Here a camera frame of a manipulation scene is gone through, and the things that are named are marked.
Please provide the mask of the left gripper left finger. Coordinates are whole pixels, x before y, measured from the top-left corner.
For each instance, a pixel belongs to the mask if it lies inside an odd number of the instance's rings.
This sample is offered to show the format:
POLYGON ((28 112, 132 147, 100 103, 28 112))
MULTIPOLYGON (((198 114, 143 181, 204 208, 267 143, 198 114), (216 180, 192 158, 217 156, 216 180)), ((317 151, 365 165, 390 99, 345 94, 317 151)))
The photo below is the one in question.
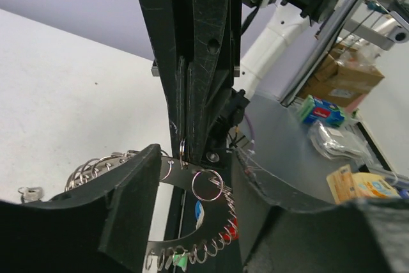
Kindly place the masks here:
POLYGON ((1 203, 2 272, 141 272, 161 168, 151 144, 50 201, 1 203))

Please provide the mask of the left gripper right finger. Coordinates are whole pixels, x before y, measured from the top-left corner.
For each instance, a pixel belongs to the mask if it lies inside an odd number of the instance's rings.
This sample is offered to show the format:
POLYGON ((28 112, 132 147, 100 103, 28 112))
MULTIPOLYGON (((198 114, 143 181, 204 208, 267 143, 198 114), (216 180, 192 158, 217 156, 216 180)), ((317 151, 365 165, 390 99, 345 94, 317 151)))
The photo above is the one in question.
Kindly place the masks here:
POLYGON ((333 205, 259 167, 241 149, 231 171, 246 272, 407 272, 408 201, 333 205))

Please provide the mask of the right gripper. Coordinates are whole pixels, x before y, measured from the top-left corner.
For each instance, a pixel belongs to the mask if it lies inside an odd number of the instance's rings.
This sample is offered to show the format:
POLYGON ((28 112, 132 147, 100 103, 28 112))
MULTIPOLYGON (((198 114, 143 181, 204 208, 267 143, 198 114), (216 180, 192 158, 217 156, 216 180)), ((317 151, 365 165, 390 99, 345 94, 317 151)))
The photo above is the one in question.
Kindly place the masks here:
POLYGON ((199 164, 229 97, 240 58, 242 6, 260 0, 139 0, 167 102, 173 157, 181 158, 180 76, 188 75, 187 160, 199 164))

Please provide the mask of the key with black tag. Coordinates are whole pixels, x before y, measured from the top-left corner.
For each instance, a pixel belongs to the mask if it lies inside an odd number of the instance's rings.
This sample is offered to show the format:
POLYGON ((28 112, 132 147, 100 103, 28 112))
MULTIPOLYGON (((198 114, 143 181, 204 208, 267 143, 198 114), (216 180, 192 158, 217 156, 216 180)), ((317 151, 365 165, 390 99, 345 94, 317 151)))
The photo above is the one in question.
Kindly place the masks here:
POLYGON ((19 187, 17 191, 20 194, 21 203, 41 201, 44 195, 42 187, 19 187))

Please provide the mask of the key with green tag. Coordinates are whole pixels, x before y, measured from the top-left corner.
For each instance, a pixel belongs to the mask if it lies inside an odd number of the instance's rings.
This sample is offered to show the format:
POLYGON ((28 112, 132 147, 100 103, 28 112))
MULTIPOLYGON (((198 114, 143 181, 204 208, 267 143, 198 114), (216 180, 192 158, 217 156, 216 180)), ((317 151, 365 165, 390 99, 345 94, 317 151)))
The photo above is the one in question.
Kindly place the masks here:
POLYGON ((174 267, 178 267, 182 270, 182 272, 187 271, 187 263, 189 260, 189 253, 186 251, 183 251, 181 254, 173 254, 172 256, 172 265, 174 267))

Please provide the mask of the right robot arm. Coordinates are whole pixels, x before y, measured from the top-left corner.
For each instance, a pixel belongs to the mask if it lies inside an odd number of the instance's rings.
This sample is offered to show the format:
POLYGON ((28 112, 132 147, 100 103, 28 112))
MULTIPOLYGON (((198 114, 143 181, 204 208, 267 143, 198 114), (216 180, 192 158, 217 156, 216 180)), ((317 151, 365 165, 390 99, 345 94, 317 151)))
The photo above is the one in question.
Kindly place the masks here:
POLYGON ((200 164, 220 148, 273 63, 337 2, 139 0, 173 156, 200 164))

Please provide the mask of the metal keyring disc with rings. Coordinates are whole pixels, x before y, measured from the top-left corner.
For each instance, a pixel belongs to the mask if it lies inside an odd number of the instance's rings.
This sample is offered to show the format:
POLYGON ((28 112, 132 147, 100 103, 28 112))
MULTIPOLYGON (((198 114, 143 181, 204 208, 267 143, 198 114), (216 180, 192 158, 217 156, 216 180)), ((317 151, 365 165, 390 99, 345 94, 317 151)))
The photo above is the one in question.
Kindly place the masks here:
POLYGON ((146 269, 156 266, 160 272, 174 267, 171 263, 173 254, 183 251, 189 253, 187 267, 204 264, 233 243, 222 238, 228 220, 236 217, 233 191, 218 172, 179 162, 163 152, 160 183, 172 185, 184 193, 181 226, 176 238, 148 242, 146 269), (203 223, 198 229, 195 217, 197 201, 204 209, 203 223))

